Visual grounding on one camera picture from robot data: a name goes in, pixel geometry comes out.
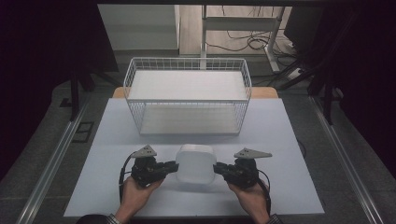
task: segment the sleeve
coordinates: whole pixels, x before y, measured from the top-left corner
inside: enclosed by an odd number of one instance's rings
[[[283,222],[276,214],[273,214],[270,216],[270,220],[267,222],[267,224],[283,224]]]
[[[107,216],[104,215],[87,215],[81,217],[76,224],[108,224]]]

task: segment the metal leg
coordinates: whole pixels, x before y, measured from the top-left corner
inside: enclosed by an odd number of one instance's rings
[[[206,58],[206,6],[202,6],[202,43],[201,58]],[[201,60],[201,69],[206,69],[206,60]]]
[[[270,40],[268,45],[265,47],[265,54],[267,55],[268,61],[270,62],[271,69],[274,73],[279,72],[279,66],[277,65],[276,58],[274,57],[274,44],[276,41],[277,31],[279,30],[280,23],[282,22],[283,13],[285,12],[285,8],[281,7],[277,16],[276,22],[274,24],[273,32],[270,35]]]

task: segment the gray floor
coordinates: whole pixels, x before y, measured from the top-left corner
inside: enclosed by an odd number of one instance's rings
[[[213,52],[219,56],[222,52]],[[198,54],[189,51],[186,54]],[[136,54],[120,53],[117,55],[119,73],[111,73],[115,79],[123,81],[127,63]],[[237,57],[247,59],[252,82],[259,83],[273,77],[269,64],[264,55],[252,56],[240,54]],[[73,142],[66,151],[62,164],[54,177],[49,191],[36,214],[34,223],[75,223],[75,218],[64,218],[64,210],[70,200],[74,187],[78,181],[80,171],[87,158],[94,134],[98,128],[106,107],[108,98],[112,96],[115,87],[92,76],[96,89],[88,109],[81,122],[92,123],[92,133],[76,133],[74,140],[88,137],[85,143]],[[276,85],[287,81],[280,79]],[[369,223],[361,203],[353,191],[349,180],[338,160],[329,138],[325,134],[314,107],[306,94],[309,79],[299,83],[286,91],[280,91],[290,123],[296,137],[304,144],[306,150],[305,162],[314,181],[318,196],[325,210],[324,215],[282,216],[285,223]],[[258,86],[265,86],[268,81]],[[51,153],[55,149],[71,115],[69,107],[59,107],[64,98],[70,98],[69,83],[57,87],[52,94],[52,104],[37,128],[34,136],[22,152],[7,176],[0,183],[0,223],[15,223],[22,208],[30,197],[38,178],[41,176]],[[339,108],[337,102],[332,106],[333,127],[337,131],[346,151],[353,161],[356,170],[365,183],[384,223],[396,223],[396,181],[385,168],[374,151],[364,141],[362,136],[351,125]],[[192,223],[192,220],[178,223]],[[242,223],[238,220],[229,220],[228,223]]]

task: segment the black cable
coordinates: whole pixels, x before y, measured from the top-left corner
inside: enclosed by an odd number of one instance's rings
[[[265,177],[267,178],[267,181],[268,181],[268,191],[271,191],[271,183],[270,183],[270,178],[268,178],[268,175],[261,170],[257,170],[257,171],[259,171],[260,173],[265,175]]]
[[[300,56],[298,56],[297,54],[289,54],[289,53],[282,53],[282,52],[276,52],[276,50],[274,50],[274,55],[281,57],[281,58],[299,58]]]
[[[264,76],[264,77],[274,77],[274,76],[276,76],[276,74],[269,75],[269,76]],[[270,79],[265,79],[265,80],[261,80],[261,81],[259,81],[259,82],[251,83],[251,85],[252,85],[253,87],[255,87],[255,86],[259,85],[259,84],[262,84],[263,82],[271,81],[271,80],[272,80],[272,78],[270,78]]]
[[[129,157],[126,159],[124,165],[122,166],[122,168],[120,170],[120,179],[119,179],[120,202],[122,199],[122,192],[123,192],[123,179],[124,179],[124,175],[126,174],[125,168],[131,158],[132,158],[132,155],[129,155]]]
[[[262,7],[259,7],[259,12],[257,13],[257,17],[260,16],[260,11],[262,10]]]
[[[251,9],[251,11],[247,14],[248,16],[250,16],[250,14],[253,12],[254,15],[254,11],[256,11],[256,7],[253,7],[253,9]]]
[[[255,34],[255,35],[253,35],[252,32],[250,32],[250,35],[244,35],[244,36],[230,36],[230,34],[229,34],[228,31],[227,31],[228,37],[230,37],[231,39],[245,39],[245,38],[249,38],[249,37],[252,37],[252,36],[258,36],[258,37],[263,37],[263,38],[269,38],[269,37],[267,37],[267,36],[261,36],[261,35],[263,35],[263,34],[268,34],[268,33],[269,33],[269,32],[260,32],[260,33],[257,33],[257,34]]]
[[[227,48],[224,48],[224,47],[222,47],[222,46],[208,44],[207,42],[206,42],[206,44],[207,44],[209,47],[219,48],[219,49],[225,49],[225,50],[229,50],[229,51],[241,51],[241,50],[246,49],[246,48],[248,47],[248,45],[246,45],[246,46],[244,46],[244,47],[241,48],[241,49],[227,49]]]
[[[251,43],[253,42],[259,42],[262,45],[258,48],[255,48],[253,46],[251,46]],[[267,45],[268,45],[268,41],[263,39],[263,38],[257,38],[257,37],[253,37],[251,36],[248,40],[247,40],[247,45],[251,48],[251,49],[255,49],[255,50],[260,50],[260,49],[264,49]]]
[[[282,63],[282,62],[279,60],[279,59],[281,59],[281,58],[295,58],[295,57],[289,56],[289,55],[279,55],[278,57],[276,57],[276,62],[277,62],[277,63],[282,64],[283,66],[287,67],[287,66],[290,66],[292,63],[289,63],[289,64]]]
[[[280,48],[280,46],[277,44],[277,42],[275,41],[275,45],[276,45],[276,47],[277,47],[277,49],[273,49],[273,51],[274,51],[274,54],[276,55],[276,56],[290,56],[290,57],[292,57],[292,58],[297,58],[297,55],[295,55],[295,54],[289,54],[289,53],[285,53],[285,52],[283,52],[282,51],[282,49]]]
[[[301,142],[298,138],[296,138],[296,139],[297,139],[298,144],[300,144],[303,147],[303,158],[305,159],[305,157],[306,157],[306,147],[305,147],[303,142]]]
[[[294,61],[291,65],[289,65],[288,67],[286,67],[285,69],[283,69],[280,73],[277,74],[276,77],[274,77],[268,84],[267,87],[272,86],[273,83],[277,82],[278,80],[280,80],[281,78],[287,76],[290,73],[290,70],[299,66],[299,64],[301,63],[301,61],[299,59],[297,59],[296,61]]]

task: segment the white wire basket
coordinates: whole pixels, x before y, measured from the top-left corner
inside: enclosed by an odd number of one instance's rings
[[[251,95],[244,59],[132,58],[124,95],[140,134],[235,134]]]

